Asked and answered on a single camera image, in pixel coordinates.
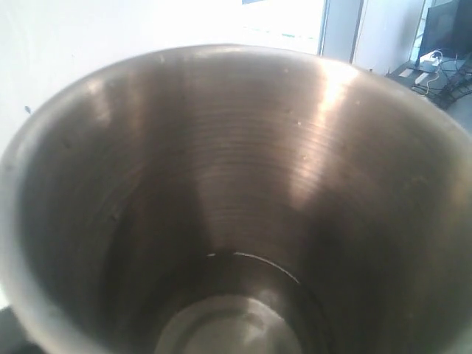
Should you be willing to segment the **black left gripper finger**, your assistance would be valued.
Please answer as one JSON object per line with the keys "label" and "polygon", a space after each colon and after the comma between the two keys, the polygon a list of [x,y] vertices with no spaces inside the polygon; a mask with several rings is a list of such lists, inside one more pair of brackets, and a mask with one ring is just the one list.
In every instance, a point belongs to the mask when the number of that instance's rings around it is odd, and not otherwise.
{"label": "black left gripper finger", "polygon": [[30,342],[10,308],[1,310],[1,353],[40,353],[41,348]]}

